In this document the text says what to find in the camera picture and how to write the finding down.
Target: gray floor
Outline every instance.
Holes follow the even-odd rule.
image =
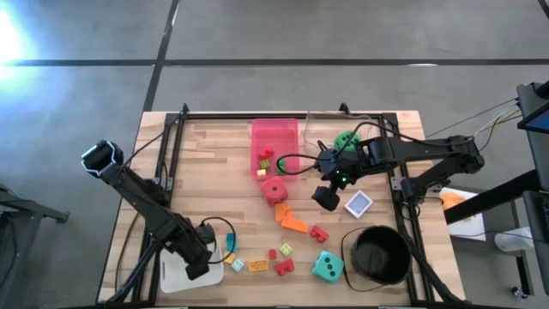
[[[17,58],[154,59],[171,3],[19,1],[0,3],[0,14],[9,12],[10,31],[20,33],[10,45]],[[183,0],[166,57],[548,58],[547,29],[535,0]],[[547,72],[547,66],[171,67],[163,69],[153,110],[178,110],[184,102],[196,111],[324,110],[344,101],[352,109],[420,110],[429,133],[514,97],[519,83],[547,80]],[[120,197],[85,174],[79,158],[102,138],[130,152],[152,73],[151,67],[0,67],[0,183],[71,211],[65,225],[44,221],[13,307],[94,302]],[[498,113],[440,136],[470,134]],[[533,166],[526,135],[512,123],[498,127],[483,155],[480,173],[454,183],[488,189]],[[462,245],[456,258],[474,303],[546,307],[536,268],[535,296],[518,302],[507,290],[518,284],[513,259]],[[535,265],[532,254],[528,259]]]

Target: translucent pink container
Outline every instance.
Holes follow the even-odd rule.
[[[274,154],[268,158],[270,168],[266,176],[257,176],[257,170],[262,169],[259,165],[259,154],[266,147],[272,147]],[[251,122],[251,177],[255,180],[266,180],[278,176],[282,180],[295,180],[298,175],[277,175],[276,161],[282,155],[298,154],[298,120],[294,118],[268,119],[258,118]],[[299,158],[290,157],[284,159],[284,170],[297,172],[299,170]]]

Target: green dice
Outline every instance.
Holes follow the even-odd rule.
[[[280,165],[279,165],[279,164],[276,165],[276,174],[277,174],[277,175],[285,175],[284,172],[282,172],[282,171],[279,169],[279,166],[282,167],[282,169],[286,171],[286,166],[284,165],[284,159],[281,160]]]
[[[346,150],[346,151],[354,150],[354,144],[357,143],[357,142],[360,142],[360,136],[357,133],[353,137],[351,137],[352,134],[353,134],[352,131],[345,131],[345,132],[341,133],[339,136],[337,136],[335,138],[335,142],[334,142],[335,149],[337,149],[337,150],[341,149],[343,147],[343,145],[345,145],[347,140],[350,139],[351,141],[349,142],[349,144],[343,150]]]
[[[271,166],[270,163],[268,163],[268,160],[267,160],[267,159],[259,161],[259,165],[260,165],[261,168],[263,168],[263,169],[268,168],[268,167]]]

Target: red toy piece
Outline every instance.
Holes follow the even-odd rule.
[[[328,233],[326,233],[326,231],[324,231],[317,225],[312,227],[311,236],[313,238],[316,238],[319,243],[323,243],[329,237]]]
[[[276,259],[276,250],[275,249],[270,249],[268,251],[268,258],[270,259]]]
[[[275,206],[288,198],[288,189],[280,177],[265,180],[261,184],[261,191],[269,206]]]
[[[265,147],[264,150],[260,151],[258,154],[257,154],[257,158],[259,158],[259,160],[265,160],[267,158],[269,158],[269,156],[273,155],[275,152],[273,150],[272,147],[270,146],[267,146]]]
[[[293,260],[290,258],[290,259],[287,259],[286,261],[284,261],[282,263],[278,263],[274,267],[274,269],[278,272],[279,276],[283,276],[286,273],[292,272],[294,270]]]

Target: green block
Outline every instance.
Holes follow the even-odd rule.
[[[337,149],[337,150],[341,149],[343,147],[343,145],[345,144],[345,142],[347,142],[347,140],[350,138],[351,142],[349,142],[349,144],[345,147],[344,150],[346,150],[346,151],[354,150],[354,144],[357,143],[357,142],[360,142],[360,136],[357,133],[353,137],[351,137],[351,134],[353,134],[352,131],[345,131],[345,132],[341,133],[339,136],[337,136],[335,138],[335,142],[334,142],[335,149]]]
[[[292,247],[289,244],[284,244],[281,247],[281,252],[282,252],[282,254],[287,256],[288,254],[290,254],[292,252]]]
[[[268,168],[271,166],[267,159],[259,161],[259,165],[261,168]]]
[[[286,166],[284,165],[284,159],[281,160],[281,163],[280,163],[280,166],[282,167],[282,169],[286,170]],[[276,174],[277,175],[285,175],[279,168],[278,168],[278,165],[276,166]]]

